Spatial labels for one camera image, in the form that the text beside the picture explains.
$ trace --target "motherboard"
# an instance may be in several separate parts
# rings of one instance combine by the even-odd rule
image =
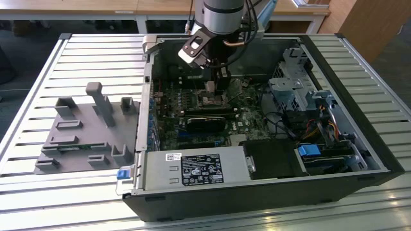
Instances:
[[[258,85],[233,78],[226,90],[209,93],[206,86],[184,89],[170,82],[153,94],[161,150],[237,146],[245,140],[269,139],[260,110]]]

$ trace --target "blue tab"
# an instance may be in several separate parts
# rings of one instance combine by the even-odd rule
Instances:
[[[129,179],[129,170],[118,170],[117,171],[117,180]]]
[[[321,154],[321,152],[319,150],[319,147],[315,144],[301,145],[297,148],[297,152],[300,153],[300,156],[304,156],[304,155],[320,155]]]

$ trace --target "slotted metal surface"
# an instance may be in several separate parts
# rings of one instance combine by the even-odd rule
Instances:
[[[58,96],[73,95],[76,103],[89,103],[85,84],[100,81],[109,101],[117,102],[122,96],[138,101],[141,38],[132,34],[73,35],[57,42],[0,145],[0,230],[328,231],[384,230],[411,225],[409,113],[347,44],[331,35],[311,38],[407,170],[403,176],[335,203],[144,223],[114,193],[116,170],[33,175]],[[327,88],[320,73],[315,75]]]

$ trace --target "wooden cabinet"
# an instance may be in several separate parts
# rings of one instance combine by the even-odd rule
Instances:
[[[343,33],[368,62],[411,16],[411,0],[331,0],[319,33]]]

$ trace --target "wooden panel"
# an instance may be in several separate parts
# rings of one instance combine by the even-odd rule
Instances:
[[[368,62],[411,16],[409,0],[357,0],[339,30]]]
[[[190,0],[138,0],[137,14],[188,15]],[[279,0],[273,15],[328,15],[328,9],[297,8],[292,0]]]
[[[0,0],[0,13],[116,14],[136,9],[137,0]]]
[[[319,33],[337,33],[357,0],[332,0],[328,6],[331,15],[324,19]]]
[[[309,21],[271,21],[268,33],[301,33],[307,32]]]

